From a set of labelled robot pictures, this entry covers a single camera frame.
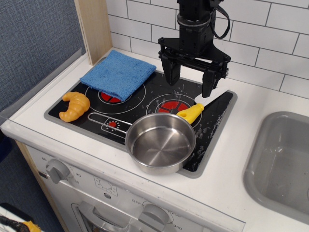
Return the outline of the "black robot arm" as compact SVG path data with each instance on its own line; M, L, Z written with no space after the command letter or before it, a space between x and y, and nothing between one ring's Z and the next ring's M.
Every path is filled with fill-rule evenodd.
M158 40L164 75L172 86L180 78L181 66L203 72L202 97L207 98L219 80L228 75L231 57L216 48L213 39L223 39L230 30L227 26L223 35L217 35L216 13L226 18L229 15L220 7L219 0L180 0L178 4L179 37Z

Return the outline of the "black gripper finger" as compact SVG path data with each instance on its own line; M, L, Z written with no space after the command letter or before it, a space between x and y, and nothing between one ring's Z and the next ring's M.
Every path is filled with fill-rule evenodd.
M169 85L175 85L180 79L180 64L165 58L161 59L161 61L167 83Z
M209 68L204 72L202 78L202 97L207 98L210 96L213 89L217 87L217 84L221 78L219 69L217 67Z

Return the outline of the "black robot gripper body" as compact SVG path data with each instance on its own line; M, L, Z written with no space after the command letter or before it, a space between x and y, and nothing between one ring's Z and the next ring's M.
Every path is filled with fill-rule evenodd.
M159 58L168 59L201 72L217 67L221 78L228 75L230 56L217 49L213 38L224 38L230 30L230 22L222 36L214 30L215 21L204 24L186 21L180 24L179 38L160 38Z

